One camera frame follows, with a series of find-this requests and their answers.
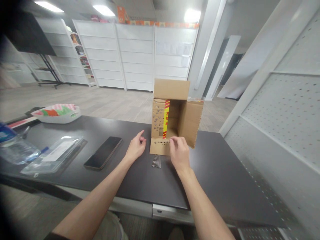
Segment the red and yellow label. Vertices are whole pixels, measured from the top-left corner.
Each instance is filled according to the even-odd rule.
[[[170,100],[166,100],[165,104],[164,104],[163,135],[162,135],[162,138],[166,138],[166,136],[167,136],[169,106],[170,106]]]

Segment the tv screen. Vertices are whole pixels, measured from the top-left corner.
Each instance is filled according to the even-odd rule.
[[[56,56],[36,18],[24,11],[19,11],[17,16],[18,19],[6,33],[16,49],[20,52]]]

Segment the white basket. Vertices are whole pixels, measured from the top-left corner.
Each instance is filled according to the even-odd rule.
[[[43,115],[34,115],[41,122],[45,123],[70,123],[79,117],[81,117],[80,107],[76,106],[76,110],[69,112],[62,116],[43,116]]]

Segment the floor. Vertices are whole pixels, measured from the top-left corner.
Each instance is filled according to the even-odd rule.
[[[0,91],[1,120],[18,118],[35,106],[74,103],[80,106],[82,115],[151,123],[152,98],[152,93],[143,91],[125,92],[81,85],[62,85],[55,90],[49,85],[27,84]],[[234,100],[217,97],[206,101],[199,129],[218,132],[235,104]],[[1,195],[12,221],[28,239],[43,239],[76,206],[75,203],[35,196],[3,185]],[[172,224],[162,221],[127,214],[118,216],[129,239],[168,239],[173,228]],[[186,239],[197,238],[194,228],[182,228]]]

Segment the tv stand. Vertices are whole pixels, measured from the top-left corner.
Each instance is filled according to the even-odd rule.
[[[44,54],[39,54],[39,55],[40,55],[40,57],[42,58],[43,62],[46,64],[47,67],[46,67],[46,68],[37,68],[37,70],[40,70],[40,71],[49,71],[49,72],[52,74],[52,76],[54,77],[54,79],[56,80],[56,82],[38,83],[39,87],[41,87],[42,84],[54,84],[53,87],[54,87],[55,89],[57,89],[57,87],[58,87],[59,85],[62,85],[62,84],[68,84],[68,85],[71,86],[70,83],[62,82],[62,81],[59,79],[58,75],[56,74],[56,70],[51,67],[51,64],[50,64],[50,62],[47,60],[46,55],[44,55]]]

